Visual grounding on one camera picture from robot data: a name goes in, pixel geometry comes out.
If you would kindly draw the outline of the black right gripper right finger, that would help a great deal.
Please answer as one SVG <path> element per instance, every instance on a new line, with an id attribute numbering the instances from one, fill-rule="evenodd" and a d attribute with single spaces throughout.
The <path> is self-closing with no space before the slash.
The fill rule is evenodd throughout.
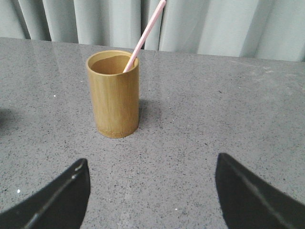
<path id="1" fill-rule="evenodd" d="M 263 181 L 227 153 L 215 171 L 223 218 L 230 229 L 303 229 L 305 206 Z"/>

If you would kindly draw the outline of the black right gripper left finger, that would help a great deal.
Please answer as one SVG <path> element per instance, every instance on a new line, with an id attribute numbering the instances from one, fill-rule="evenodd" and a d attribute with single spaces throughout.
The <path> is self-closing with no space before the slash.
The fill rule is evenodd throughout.
<path id="1" fill-rule="evenodd" d="M 77 160 L 25 201 L 0 215 L 2 229 L 79 229 L 91 192 L 88 161 Z"/>

